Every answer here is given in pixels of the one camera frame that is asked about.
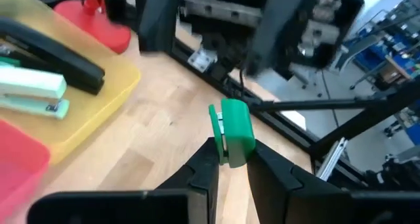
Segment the stapler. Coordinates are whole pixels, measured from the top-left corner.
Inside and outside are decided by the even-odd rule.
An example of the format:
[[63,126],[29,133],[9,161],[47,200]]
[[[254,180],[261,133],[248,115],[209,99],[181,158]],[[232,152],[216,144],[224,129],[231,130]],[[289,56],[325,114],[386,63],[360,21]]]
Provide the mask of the stapler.
[[0,56],[27,61],[24,68],[62,74],[69,85],[97,95],[105,71],[63,44],[10,18],[0,17],[0,39],[25,53],[0,46]]
[[62,75],[0,62],[0,108],[62,120],[70,105],[62,99],[66,88]]

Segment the floor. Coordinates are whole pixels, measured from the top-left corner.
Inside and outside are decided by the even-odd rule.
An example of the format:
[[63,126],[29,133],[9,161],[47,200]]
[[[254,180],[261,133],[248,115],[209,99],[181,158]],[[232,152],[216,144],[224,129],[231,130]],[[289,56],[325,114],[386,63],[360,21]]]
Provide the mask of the floor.
[[[362,82],[353,91],[349,90],[349,87],[363,74],[363,71],[353,64],[349,64],[339,75],[325,71],[325,82],[331,98],[352,99],[356,96],[372,95],[373,91],[368,82]],[[319,99],[318,93],[322,93],[321,99],[328,99],[321,74],[318,75],[317,80],[317,87],[308,86],[306,89],[302,89],[302,83],[295,77],[286,81],[271,71],[263,73],[257,79],[260,85],[283,101],[316,100]],[[361,110],[336,110],[339,125],[359,112]],[[331,110],[299,111],[299,113],[306,118],[308,130],[319,137],[327,135],[337,127]],[[394,121],[394,117],[387,118],[349,141],[347,154],[353,166],[362,171],[369,169],[379,171],[382,169],[386,154],[398,154],[414,146],[404,132],[395,134],[391,139],[382,133],[382,130]]]

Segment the red object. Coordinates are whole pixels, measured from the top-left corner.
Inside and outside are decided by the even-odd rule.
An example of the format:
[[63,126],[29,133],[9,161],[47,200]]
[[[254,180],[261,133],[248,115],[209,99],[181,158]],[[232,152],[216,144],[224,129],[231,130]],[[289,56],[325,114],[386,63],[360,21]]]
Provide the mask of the red object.
[[63,1],[54,10],[118,54],[129,46],[130,29],[108,20],[104,0]]
[[45,146],[0,120],[0,223],[28,201],[49,158]]

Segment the metal bracket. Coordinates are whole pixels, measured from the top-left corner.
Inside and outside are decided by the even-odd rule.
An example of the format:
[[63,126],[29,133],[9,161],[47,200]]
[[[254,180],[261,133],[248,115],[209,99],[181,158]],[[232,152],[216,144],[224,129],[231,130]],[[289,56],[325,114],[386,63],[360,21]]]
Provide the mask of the metal bracket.
[[316,176],[323,181],[327,181],[329,176],[334,170],[335,165],[340,159],[341,154],[346,148],[348,140],[342,138],[340,141],[336,142],[331,150],[328,152],[327,157],[321,165],[321,168],[316,172]]
[[188,63],[201,73],[206,71],[215,62],[217,62],[217,52],[205,50],[203,47],[200,47],[188,59]]

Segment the red container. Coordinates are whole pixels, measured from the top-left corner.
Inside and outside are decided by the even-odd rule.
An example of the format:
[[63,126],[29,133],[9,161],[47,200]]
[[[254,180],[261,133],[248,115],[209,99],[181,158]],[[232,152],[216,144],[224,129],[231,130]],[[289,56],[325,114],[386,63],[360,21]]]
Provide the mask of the red container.
[[0,120],[0,223],[30,198],[49,158],[45,146]]

